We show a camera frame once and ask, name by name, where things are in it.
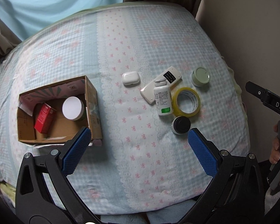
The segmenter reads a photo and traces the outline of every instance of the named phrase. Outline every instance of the small red carton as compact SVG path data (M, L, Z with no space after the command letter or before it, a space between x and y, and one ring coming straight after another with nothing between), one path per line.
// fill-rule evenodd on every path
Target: small red carton
M34 128L41 134L47 134L56 110L44 103L41 107Z

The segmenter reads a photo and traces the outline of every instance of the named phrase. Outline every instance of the black bottle cap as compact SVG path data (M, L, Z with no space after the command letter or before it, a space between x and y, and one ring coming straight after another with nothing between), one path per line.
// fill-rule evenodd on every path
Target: black bottle cap
M191 128L190 120L185 116L179 116L173 121L173 128L178 134L185 134Z

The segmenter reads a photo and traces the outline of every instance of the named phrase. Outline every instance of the blue gripper pad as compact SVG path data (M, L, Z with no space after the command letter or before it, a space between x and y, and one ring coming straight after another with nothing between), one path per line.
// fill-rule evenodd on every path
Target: blue gripper pad
M64 176L70 175L75 171L90 141L91 131L86 128L62 160L62 173Z
M202 165L205 173L214 178L217 173L217 160L193 130L190 130L188 133L188 143Z

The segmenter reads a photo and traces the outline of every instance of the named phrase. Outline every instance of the yellow tape roll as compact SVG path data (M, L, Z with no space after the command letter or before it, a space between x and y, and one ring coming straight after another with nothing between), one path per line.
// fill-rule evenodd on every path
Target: yellow tape roll
M193 104L193 111L191 113L186 113L181 111L177 104L177 97L179 95L186 95L191 103ZM178 89L175 94L172 97L172 108L173 108L173 113L175 116L186 116L186 117L191 117L197 114L200 110L200 98L195 90L193 90L190 87L182 87Z

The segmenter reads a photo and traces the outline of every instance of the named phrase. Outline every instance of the person's leg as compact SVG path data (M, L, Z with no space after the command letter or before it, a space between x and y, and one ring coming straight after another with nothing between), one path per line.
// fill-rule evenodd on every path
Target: person's leg
M119 224L147 224L141 214L101 215L101 222Z
M149 211L146 214L150 224L176 223L192 208L195 202L186 200L157 211Z

